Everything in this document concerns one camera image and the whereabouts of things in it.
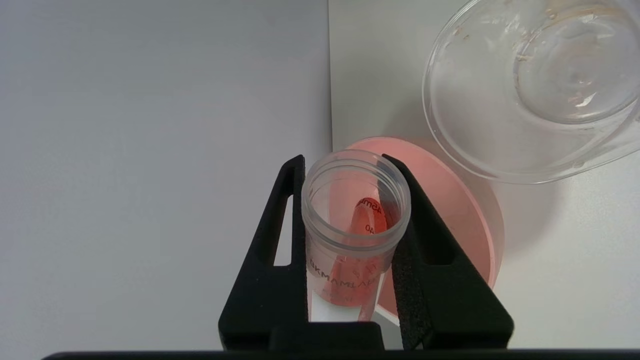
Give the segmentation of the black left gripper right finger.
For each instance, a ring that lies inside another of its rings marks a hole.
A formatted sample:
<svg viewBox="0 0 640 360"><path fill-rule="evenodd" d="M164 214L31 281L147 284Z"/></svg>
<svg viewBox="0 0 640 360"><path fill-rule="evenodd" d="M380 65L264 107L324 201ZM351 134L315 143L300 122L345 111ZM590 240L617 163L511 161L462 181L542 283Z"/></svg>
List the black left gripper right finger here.
<svg viewBox="0 0 640 360"><path fill-rule="evenodd" d="M409 188L406 232L391 261L405 351L505 349L515 324L404 162L385 154Z"/></svg>

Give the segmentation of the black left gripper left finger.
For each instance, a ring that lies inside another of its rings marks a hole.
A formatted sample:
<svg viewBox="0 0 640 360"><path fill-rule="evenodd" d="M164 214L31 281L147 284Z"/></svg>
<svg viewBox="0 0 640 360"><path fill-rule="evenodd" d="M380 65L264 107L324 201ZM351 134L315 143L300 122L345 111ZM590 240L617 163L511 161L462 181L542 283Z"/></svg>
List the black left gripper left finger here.
<svg viewBox="0 0 640 360"><path fill-rule="evenodd" d="M269 348L272 331L309 319L306 229L302 217L306 160L297 155L279 169L253 239L218 319L225 351ZM286 205L292 199L290 264L276 266Z"/></svg>

